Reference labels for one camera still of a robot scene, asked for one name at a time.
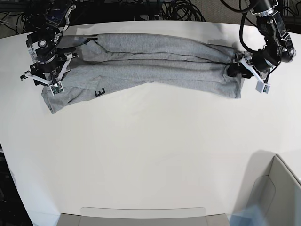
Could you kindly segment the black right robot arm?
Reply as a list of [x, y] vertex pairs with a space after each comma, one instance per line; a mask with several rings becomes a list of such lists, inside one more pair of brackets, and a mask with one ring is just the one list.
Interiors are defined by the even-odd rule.
[[42, 26], [27, 36], [26, 45], [33, 64], [30, 73], [51, 83], [58, 81], [59, 73], [67, 61], [67, 54], [74, 47], [59, 48], [65, 31], [70, 25], [70, 13], [76, 9], [73, 0], [49, 0], [43, 12]]

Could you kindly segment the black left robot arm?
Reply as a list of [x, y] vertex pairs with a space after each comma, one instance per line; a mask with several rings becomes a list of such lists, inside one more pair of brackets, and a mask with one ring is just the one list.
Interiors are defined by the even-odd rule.
[[[247, 51], [245, 54], [237, 54], [233, 63], [229, 66], [227, 74], [229, 77], [243, 78], [258, 76], [264, 83], [268, 82], [270, 74], [282, 63], [289, 63], [296, 55], [292, 39], [288, 33], [281, 14], [275, 7], [276, 0], [251, 0], [245, 9], [235, 9], [225, 1], [221, 3], [235, 13], [241, 13], [239, 28], [239, 40]], [[256, 26], [259, 33], [264, 37], [263, 49], [253, 50], [243, 41], [243, 29], [247, 13], [252, 12], [256, 16]]]

